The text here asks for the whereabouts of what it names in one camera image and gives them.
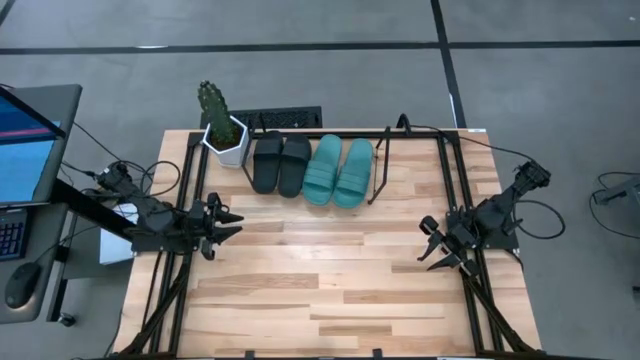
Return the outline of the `white hexagonal plant pot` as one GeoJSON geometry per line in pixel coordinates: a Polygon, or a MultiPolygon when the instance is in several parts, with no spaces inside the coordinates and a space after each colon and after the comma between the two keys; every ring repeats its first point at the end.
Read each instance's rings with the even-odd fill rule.
{"type": "Polygon", "coordinates": [[[226,150],[218,150],[211,143],[210,138],[212,134],[211,126],[208,125],[205,129],[201,143],[211,150],[219,164],[223,167],[239,168],[243,165],[244,155],[248,149],[250,142],[249,130],[246,125],[236,119],[234,116],[230,116],[230,119],[237,127],[241,129],[241,138],[239,143],[226,150]]]}

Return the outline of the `teal rubber slide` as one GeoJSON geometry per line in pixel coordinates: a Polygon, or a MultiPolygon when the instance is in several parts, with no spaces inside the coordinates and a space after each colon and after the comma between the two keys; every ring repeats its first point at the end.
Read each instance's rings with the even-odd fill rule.
{"type": "Polygon", "coordinates": [[[304,198],[316,206],[326,205],[333,193],[342,155],[342,140],[333,134],[324,135],[307,164],[303,179],[304,198]]]}
{"type": "Polygon", "coordinates": [[[356,208],[365,199],[373,160],[373,146],[362,138],[354,139],[337,177],[333,201],[340,208],[356,208]]]}

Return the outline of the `black computer mouse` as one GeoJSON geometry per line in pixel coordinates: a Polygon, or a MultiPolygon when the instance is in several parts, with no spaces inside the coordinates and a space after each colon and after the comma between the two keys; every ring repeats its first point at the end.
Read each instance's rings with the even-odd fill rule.
{"type": "Polygon", "coordinates": [[[41,273],[35,262],[20,265],[9,277],[5,286],[5,304],[11,309],[24,306],[32,297],[41,273]]]}

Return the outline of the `black aluminium table frame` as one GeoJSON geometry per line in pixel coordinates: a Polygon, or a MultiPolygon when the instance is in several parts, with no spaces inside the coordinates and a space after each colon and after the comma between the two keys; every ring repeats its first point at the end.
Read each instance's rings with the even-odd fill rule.
{"type": "Polygon", "coordinates": [[[501,187],[481,131],[440,134],[391,129],[387,184],[369,185],[354,209],[314,206],[301,197],[260,195],[242,169],[221,166],[198,130],[165,133],[160,159],[183,170],[178,189],[167,167],[154,187],[189,206],[217,192],[243,230],[212,261],[189,259],[187,284],[143,346],[144,357],[197,360],[315,357],[515,355],[540,346],[521,266],[503,250],[475,250],[480,284],[503,314],[491,319],[460,270],[419,262],[420,220],[478,204],[501,187]]]}

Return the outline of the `black keyboard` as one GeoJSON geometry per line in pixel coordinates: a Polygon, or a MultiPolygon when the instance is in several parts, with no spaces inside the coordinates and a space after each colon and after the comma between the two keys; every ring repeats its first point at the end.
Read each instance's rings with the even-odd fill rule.
{"type": "Polygon", "coordinates": [[[230,115],[244,125],[267,129],[323,127],[320,106],[233,110],[230,115]]]}

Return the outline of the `grey side desk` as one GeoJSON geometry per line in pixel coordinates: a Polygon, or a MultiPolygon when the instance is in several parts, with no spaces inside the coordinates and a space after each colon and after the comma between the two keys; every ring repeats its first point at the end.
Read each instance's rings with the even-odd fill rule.
{"type": "MultiPolygon", "coordinates": [[[[70,129],[73,124],[80,94],[81,88],[76,85],[23,88],[17,91],[19,98],[42,110],[46,116],[61,121],[65,129],[70,129]]],[[[68,207],[63,203],[32,206],[27,210],[25,256],[0,261],[0,324],[30,322],[39,316],[67,211],[68,207]],[[20,265],[28,262],[35,262],[41,267],[35,291],[24,306],[11,309],[5,304],[6,283],[20,265]]]]}

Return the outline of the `grey floor stand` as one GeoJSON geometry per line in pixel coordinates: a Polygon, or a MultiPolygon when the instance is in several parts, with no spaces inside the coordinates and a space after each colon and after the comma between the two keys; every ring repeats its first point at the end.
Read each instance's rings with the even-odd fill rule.
{"type": "Polygon", "coordinates": [[[624,197],[628,197],[640,206],[640,175],[633,175],[628,180],[613,187],[597,191],[595,194],[595,203],[598,205],[607,205],[614,199],[624,197]]]}

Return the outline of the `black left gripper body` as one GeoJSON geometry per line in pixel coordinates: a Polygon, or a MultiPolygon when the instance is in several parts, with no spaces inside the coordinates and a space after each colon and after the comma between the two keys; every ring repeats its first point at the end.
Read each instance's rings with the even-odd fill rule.
{"type": "Polygon", "coordinates": [[[215,245],[223,242],[222,232],[216,227],[216,214],[222,209],[217,192],[210,193],[205,201],[194,200],[188,212],[188,233],[200,241],[202,256],[209,261],[215,259],[215,245]]]}

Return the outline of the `laptop with blue screen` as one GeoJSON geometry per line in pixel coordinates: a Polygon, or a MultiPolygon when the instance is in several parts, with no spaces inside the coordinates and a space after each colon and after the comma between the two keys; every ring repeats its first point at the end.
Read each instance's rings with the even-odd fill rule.
{"type": "Polygon", "coordinates": [[[57,140],[66,138],[52,122],[0,86],[0,261],[20,259],[27,248],[29,206],[57,140]]]}

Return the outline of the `white box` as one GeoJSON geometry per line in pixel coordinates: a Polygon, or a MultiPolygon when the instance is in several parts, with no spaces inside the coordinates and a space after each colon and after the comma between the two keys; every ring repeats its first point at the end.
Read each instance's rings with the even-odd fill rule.
{"type": "MultiPolygon", "coordinates": [[[[138,222],[138,210],[132,203],[117,204],[113,208],[117,215],[123,216],[128,221],[138,222]]],[[[100,231],[99,263],[111,265],[134,257],[131,243],[105,229],[100,231]]]]}

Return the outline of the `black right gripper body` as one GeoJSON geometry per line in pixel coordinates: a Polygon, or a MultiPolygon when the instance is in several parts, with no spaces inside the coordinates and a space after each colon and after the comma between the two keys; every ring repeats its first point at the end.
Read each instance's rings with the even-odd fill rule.
{"type": "MultiPolygon", "coordinates": [[[[425,216],[419,223],[419,229],[428,238],[436,231],[441,232],[438,226],[439,223],[432,216],[425,216]]],[[[446,233],[442,233],[442,235],[442,243],[436,249],[440,249],[444,256],[448,253],[457,254],[462,260],[458,266],[461,267],[463,272],[468,276],[477,276],[479,274],[479,266],[475,261],[469,259],[467,255],[468,249],[475,249],[478,245],[478,241],[473,234],[464,226],[456,224],[446,233]]]]}

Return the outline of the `green cactus plant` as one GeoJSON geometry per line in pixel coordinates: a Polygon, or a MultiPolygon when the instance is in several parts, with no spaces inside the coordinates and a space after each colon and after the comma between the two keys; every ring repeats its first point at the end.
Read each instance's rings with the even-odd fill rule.
{"type": "Polygon", "coordinates": [[[210,126],[208,142],[218,151],[237,146],[242,128],[232,121],[221,90],[210,81],[202,81],[197,90],[201,119],[210,126]]]}

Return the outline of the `black support beam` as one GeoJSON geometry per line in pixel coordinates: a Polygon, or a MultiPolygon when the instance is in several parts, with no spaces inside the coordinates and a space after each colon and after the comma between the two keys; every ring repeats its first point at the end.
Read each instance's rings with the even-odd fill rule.
{"type": "Polygon", "coordinates": [[[71,211],[92,221],[100,228],[129,242],[132,241],[131,236],[125,232],[126,229],[134,227],[132,222],[62,180],[56,179],[54,181],[50,202],[64,203],[71,211]]]}

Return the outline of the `black rubber slide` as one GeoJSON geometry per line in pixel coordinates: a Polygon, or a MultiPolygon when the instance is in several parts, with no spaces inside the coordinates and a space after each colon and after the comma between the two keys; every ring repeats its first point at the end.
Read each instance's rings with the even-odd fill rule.
{"type": "Polygon", "coordinates": [[[269,194],[275,190],[283,147],[284,139],[279,131],[269,131],[257,141],[253,154],[253,189],[256,193],[269,194]]]}
{"type": "Polygon", "coordinates": [[[312,148],[303,134],[287,137],[281,152],[278,192],[285,198],[295,198],[301,191],[312,148]]]}

